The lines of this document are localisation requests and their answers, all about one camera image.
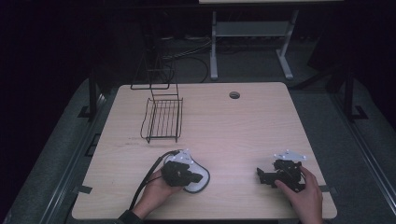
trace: left hand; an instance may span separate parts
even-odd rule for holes
[[[148,182],[140,201],[132,209],[132,212],[140,219],[144,219],[149,213],[160,207],[172,194],[183,189],[183,187],[170,187],[166,184],[162,178],[161,170],[154,172]]]

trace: right hand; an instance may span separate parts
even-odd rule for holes
[[[318,186],[317,178],[303,166],[300,166],[300,169],[305,176],[305,189],[299,193],[291,190],[280,180],[276,180],[275,184],[290,200],[301,222],[304,224],[321,224],[323,222],[323,196]]]

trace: metal stand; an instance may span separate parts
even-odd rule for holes
[[[349,121],[354,122],[355,119],[368,119],[366,113],[361,108],[361,106],[356,105],[355,108],[358,110],[358,114],[353,114],[353,72],[349,70],[346,73],[346,86],[345,86],[345,96],[344,96],[344,113]]]
[[[283,72],[287,79],[293,79],[289,64],[285,58],[294,24],[297,20],[298,10],[294,10],[289,21],[217,21],[216,11],[212,19],[212,50],[210,52],[210,77],[217,80],[218,64],[216,58],[217,36],[284,36],[285,42],[281,49],[276,50]]]
[[[152,139],[175,139],[177,142],[181,134],[183,99],[180,99],[178,95],[177,75],[173,68],[173,60],[170,65],[164,65],[162,61],[162,57],[158,55],[154,67],[149,68],[146,55],[143,54],[134,81],[131,84],[131,90],[133,91],[150,90],[151,92],[151,98],[148,98],[146,115],[140,130],[140,136],[145,138],[148,143]],[[147,75],[148,87],[134,86],[142,65]],[[169,92],[173,79],[175,80],[176,92]]]
[[[78,118],[88,118],[88,121],[91,122],[95,117],[97,111],[96,83],[93,69],[88,77],[88,85],[90,90],[90,106],[83,106],[78,114]]]

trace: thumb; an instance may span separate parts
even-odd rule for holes
[[[286,197],[288,197],[289,200],[293,197],[294,194],[296,194],[293,190],[291,190],[285,183],[283,183],[280,180],[276,180],[275,184],[278,188],[282,190],[282,192],[286,195]]]

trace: table leg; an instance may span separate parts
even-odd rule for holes
[[[283,73],[285,74],[286,79],[293,79],[293,74],[290,71],[289,64],[288,64],[288,61],[286,60],[285,55],[286,55],[286,50],[288,49],[288,46],[289,46],[291,35],[293,34],[294,25],[297,20],[298,12],[299,12],[299,10],[293,11],[293,13],[291,15],[289,26],[288,26],[288,30],[285,34],[285,42],[283,43],[283,46],[281,49],[276,50],[276,56],[279,59],[280,65],[282,66],[282,70],[283,70]]]
[[[213,12],[212,19],[212,50],[210,52],[210,78],[217,80],[218,76],[218,60],[216,58],[216,11]]]

